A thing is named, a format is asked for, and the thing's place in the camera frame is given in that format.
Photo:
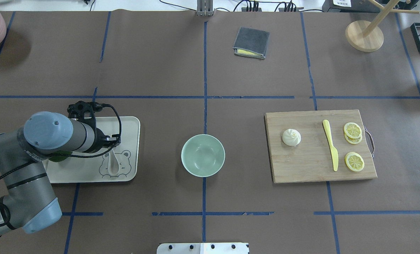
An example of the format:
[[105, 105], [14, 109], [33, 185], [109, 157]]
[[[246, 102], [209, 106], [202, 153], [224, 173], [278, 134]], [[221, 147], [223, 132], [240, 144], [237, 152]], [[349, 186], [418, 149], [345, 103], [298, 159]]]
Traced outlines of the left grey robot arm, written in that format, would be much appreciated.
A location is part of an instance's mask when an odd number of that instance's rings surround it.
[[95, 126], [62, 114], [40, 111], [13, 132], [0, 134], [0, 180], [8, 194], [0, 197], [0, 237], [22, 228], [32, 234], [60, 220], [62, 211], [43, 161], [55, 152], [72, 151], [98, 157], [120, 143], [120, 135], [105, 136]]

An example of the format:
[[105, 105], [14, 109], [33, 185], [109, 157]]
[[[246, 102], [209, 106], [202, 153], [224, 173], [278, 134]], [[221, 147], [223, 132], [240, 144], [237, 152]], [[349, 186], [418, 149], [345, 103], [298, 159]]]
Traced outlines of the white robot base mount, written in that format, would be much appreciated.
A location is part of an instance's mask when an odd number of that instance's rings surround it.
[[242, 242], [163, 243], [157, 254], [249, 254], [249, 244]]

